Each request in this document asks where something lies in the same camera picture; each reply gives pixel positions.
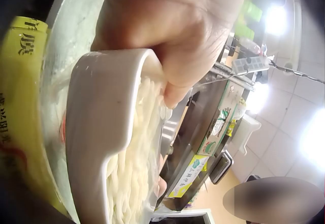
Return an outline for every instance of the white tile wall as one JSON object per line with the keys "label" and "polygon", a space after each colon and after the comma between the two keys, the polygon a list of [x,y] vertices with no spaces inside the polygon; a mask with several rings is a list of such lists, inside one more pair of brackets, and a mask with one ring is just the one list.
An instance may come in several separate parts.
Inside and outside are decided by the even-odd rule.
{"label": "white tile wall", "polygon": [[234,157],[234,164],[232,170],[239,182],[244,182],[248,178],[249,174],[257,165],[259,158],[248,148],[247,154],[244,156],[241,152],[237,152]]}
{"label": "white tile wall", "polygon": [[277,128],[259,116],[256,120],[262,124],[261,128],[251,134],[246,146],[261,158],[273,140]]}
{"label": "white tile wall", "polygon": [[236,155],[236,153],[238,151],[238,148],[236,146],[234,146],[234,144],[232,142],[230,142],[227,146],[227,151],[231,155],[231,157],[234,158],[234,156]]}
{"label": "white tile wall", "polygon": [[260,160],[250,175],[257,175],[261,178],[275,176],[269,168]]}
{"label": "white tile wall", "polygon": [[287,111],[291,97],[291,93],[270,87],[268,100],[260,111],[259,116],[274,126],[279,127]]}
{"label": "white tile wall", "polygon": [[285,131],[291,138],[299,140],[318,109],[319,107],[316,104],[293,95],[281,124],[281,130]]}
{"label": "white tile wall", "polygon": [[[299,70],[325,80],[324,29],[315,26],[305,9],[302,10],[302,18]],[[289,39],[272,35],[266,37],[268,54],[277,54],[275,62],[279,66],[289,61]],[[299,139],[314,114],[324,107],[325,87],[306,78],[287,76],[273,68],[269,69],[268,78],[269,98],[256,116],[262,126],[248,140],[246,156],[236,148],[230,149],[235,156],[232,170],[240,182],[246,181],[251,174],[260,177],[290,176],[307,180],[324,190],[325,172],[304,157]]]}
{"label": "white tile wall", "polygon": [[[301,62],[300,71],[323,81],[325,80],[324,64]],[[322,105],[325,97],[325,85],[301,77],[298,78],[294,94],[313,103]]]}
{"label": "white tile wall", "polygon": [[325,171],[320,170],[300,154],[287,176],[311,182],[321,190],[324,190],[324,174]]}
{"label": "white tile wall", "polygon": [[281,89],[288,93],[293,93],[296,83],[297,83],[297,76],[287,75],[284,74],[283,71],[278,69],[274,69],[271,81],[269,84],[272,85],[274,88]]}
{"label": "white tile wall", "polygon": [[296,141],[278,130],[270,146],[262,157],[262,161],[276,176],[285,176],[298,155]]}

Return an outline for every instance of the white container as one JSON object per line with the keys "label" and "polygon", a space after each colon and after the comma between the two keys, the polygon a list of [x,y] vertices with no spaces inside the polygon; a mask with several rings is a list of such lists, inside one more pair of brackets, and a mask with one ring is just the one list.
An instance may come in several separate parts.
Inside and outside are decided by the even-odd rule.
{"label": "white container", "polygon": [[130,143],[141,77],[162,83],[162,90],[166,87],[152,50],[91,52],[74,66],[66,112],[66,156],[82,224],[109,223],[107,162]]}
{"label": "white container", "polygon": [[261,123],[253,119],[247,114],[244,114],[241,123],[232,138],[231,142],[242,154],[246,155],[246,143],[251,136],[252,132],[261,128]]}

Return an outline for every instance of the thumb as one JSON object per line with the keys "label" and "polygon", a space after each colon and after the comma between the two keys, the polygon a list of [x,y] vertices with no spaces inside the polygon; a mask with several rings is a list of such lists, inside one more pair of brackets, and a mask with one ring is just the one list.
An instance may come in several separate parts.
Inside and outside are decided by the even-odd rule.
{"label": "thumb", "polygon": [[185,97],[190,88],[191,87],[178,87],[168,82],[164,94],[166,106],[170,109],[175,108]]}

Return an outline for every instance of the chinese character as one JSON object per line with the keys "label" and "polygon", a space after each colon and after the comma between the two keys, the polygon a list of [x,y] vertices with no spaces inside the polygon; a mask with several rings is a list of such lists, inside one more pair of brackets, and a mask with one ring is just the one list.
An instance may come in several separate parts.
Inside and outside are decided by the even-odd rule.
{"label": "chinese character", "polygon": [[0,132],[8,131],[7,121],[0,122]]}
{"label": "chinese character", "polygon": [[5,98],[3,97],[3,94],[0,94],[0,104],[5,104]]}
{"label": "chinese character", "polygon": [[0,109],[0,120],[1,121],[2,121],[3,118],[4,119],[6,118],[5,114],[6,114],[5,108]]}
{"label": "chinese character", "polygon": [[31,26],[31,27],[28,27],[28,30],[34,30],[34,31],[37,31],[37,27],[39,25],[39,23],[30,23],[30,22],[25,22],[25,25],[27,26]]}
{"label": "chinese character", "polygon": [[21,49],[18,51],[18,54],[22,55],[32,53],[34,51],[34,41],[35,36],[23,33],[23,37],[21,38]]}

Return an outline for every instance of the hand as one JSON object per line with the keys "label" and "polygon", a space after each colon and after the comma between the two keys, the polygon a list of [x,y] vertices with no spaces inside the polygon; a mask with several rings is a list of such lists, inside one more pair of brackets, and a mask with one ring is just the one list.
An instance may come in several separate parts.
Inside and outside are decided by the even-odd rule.
{"label": "hand", "polygon": [[105,0],[92,50],[151,48],[173,108],[213,66],[243,0]]}

